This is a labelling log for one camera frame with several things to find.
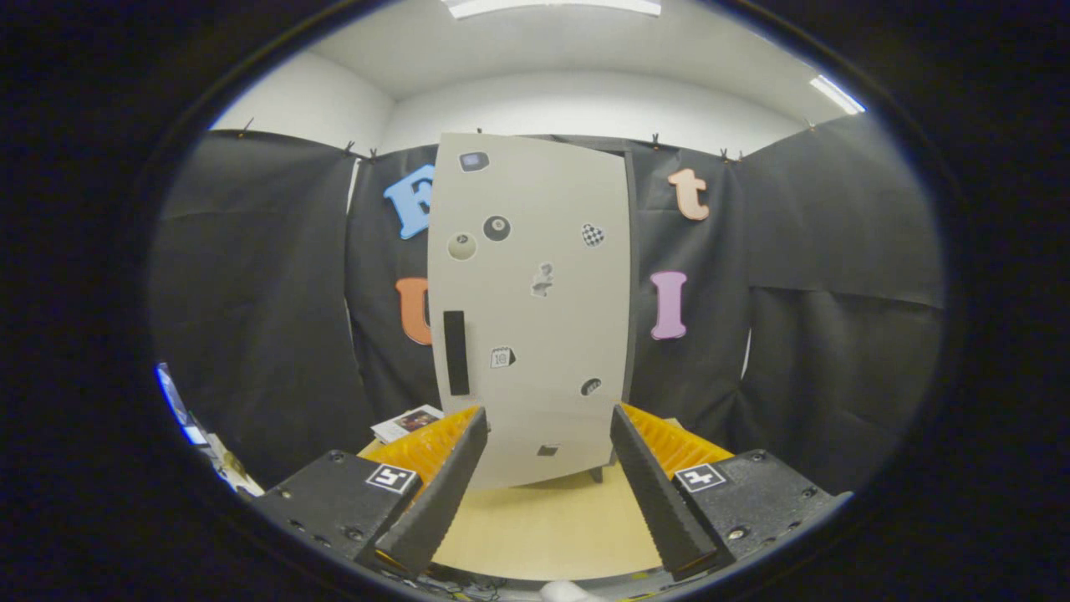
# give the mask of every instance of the small square sticker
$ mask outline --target small square sticker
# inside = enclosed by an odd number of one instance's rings
[[[677,470],[676,478],[692,494],[728,482],[728,479],[709,464],[700,464],[699,466]]]
[[[409,488],[415,475],[412,470],[382,464],[368,477],[367,482],[400,495]]]
[[[506,368],[517,361],[513,348],[494,348],[490,351],[490,368]]]

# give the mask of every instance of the book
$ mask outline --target book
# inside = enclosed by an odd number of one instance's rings
[[[391,444],[442,418],[445,418],[442,411],[425,404],[376,425],[371,428],[371,432],[383,444]]]

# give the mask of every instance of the white wall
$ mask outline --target white wall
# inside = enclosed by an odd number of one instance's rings
[[[212,129],[274,132],[367,153],[379,146],[394,99],[338,63],[302,52],[257,82]]]
[[[735,158],[806,125],[738,96],[669,79],[546,72],[483,79],[399,102],[381,152],[437,143],[442,132],[585,134],[649,140]]]

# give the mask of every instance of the black fabric backdrop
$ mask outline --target black fabric backdrop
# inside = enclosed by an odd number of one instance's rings
[[[151,326],[187,407],[269,488],[374,422],[346,329],[354,158],[274,134],[212,132],[159,217]]]
[[[944,304],[930,199],[877,124],[840,119],[742,163],[536,137],[625,157],[639,278],[629,401],[733,451],[769,449],[834,493],[872,476],[932,376]],[[402,240],[383,196],[435,151],[362,161],[348,218],[353,159],[314,142],[215,133],[180,177],[151,282],[160,358],[264,484],[362,448],[378,421],[441,407],[431,349],[406,336],[395,289],[427,277],[427,232]],[[685,167],[707,183],[706,219],[676,206],[667,179]],[[677,340],[649,335],[662,269],[688,276]]]
[[[934,376],[945,284],[933,199],[869,114],[736,167],[753,330],[730,448],[767,448],[829,491],[857,489]]]

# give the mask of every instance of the pink letter i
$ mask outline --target pink letter i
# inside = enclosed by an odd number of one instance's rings
[[[681,289],[687,281],[684,272],[658,272],[651,275],[651,281],[658,289],[658,324],[651,331],[656,341],[679,339],[687,327],[679,321]]]

